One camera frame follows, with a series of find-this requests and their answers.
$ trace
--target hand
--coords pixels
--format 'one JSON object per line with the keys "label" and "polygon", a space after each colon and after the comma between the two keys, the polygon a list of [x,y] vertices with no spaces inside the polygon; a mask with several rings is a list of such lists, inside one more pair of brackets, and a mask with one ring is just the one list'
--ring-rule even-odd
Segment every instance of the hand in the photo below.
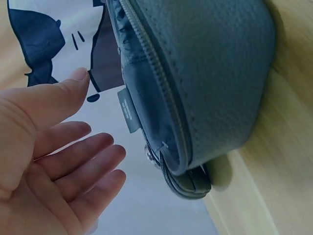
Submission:
{"label": "hand", "polygon": [[83,104],[89,76],[0,92],[0,234],[82,235],[118,194],[125,149],[109,134],[60,123]]}

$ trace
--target fabric label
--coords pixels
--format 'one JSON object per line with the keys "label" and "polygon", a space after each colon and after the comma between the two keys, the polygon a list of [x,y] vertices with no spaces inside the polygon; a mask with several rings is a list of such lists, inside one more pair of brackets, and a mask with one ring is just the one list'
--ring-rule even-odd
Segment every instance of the fabric label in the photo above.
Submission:
{"label": "fabric label", "polygon": [[133,133],[141,128],[141,123],[138,118],[134,103],[131,98],[131,94],[128,89],[125,88],[117,93],[119,103],[121,105],[123,115],[128,126],[129,132]]}

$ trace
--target wooden surface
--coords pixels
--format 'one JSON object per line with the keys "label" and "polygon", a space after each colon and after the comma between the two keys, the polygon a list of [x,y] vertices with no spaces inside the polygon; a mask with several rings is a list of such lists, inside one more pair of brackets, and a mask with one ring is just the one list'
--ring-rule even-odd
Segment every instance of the wooden surface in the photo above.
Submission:
{"label": "wooden surface", "polygon": [[268,0],[276,58],[243,148],[209,164],[221,235],[313,234],[313,1]]}

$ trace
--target fingernail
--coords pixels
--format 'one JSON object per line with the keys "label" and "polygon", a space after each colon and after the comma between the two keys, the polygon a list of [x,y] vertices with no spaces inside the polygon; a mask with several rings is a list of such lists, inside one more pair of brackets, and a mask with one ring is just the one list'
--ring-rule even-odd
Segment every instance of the fingernail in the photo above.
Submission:
{"label": "fingernail", "polygon": [[85,68],[78,68],[75,70],[71,76],[70,79],[76,80],[76,81],[83,81],[85,78],[89,76],[87,69]]}

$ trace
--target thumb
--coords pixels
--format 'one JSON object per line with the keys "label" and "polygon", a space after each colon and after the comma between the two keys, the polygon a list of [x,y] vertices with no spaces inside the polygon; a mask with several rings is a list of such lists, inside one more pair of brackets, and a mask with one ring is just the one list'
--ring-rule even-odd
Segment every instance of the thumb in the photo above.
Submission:
{"label": "thumb", "polygon": [[0,92],[0,105],[15,106],[33,123],[36,130],[62,122],[82,106],[89,87],[89,74],[79,68],[69,79],[56,84]]}
{"label": "thumb", "polygon": [[75,114],[89,87],[85,69],[61,83],[0,92],[0,199],[8,198],[32,161],[36,131]]}

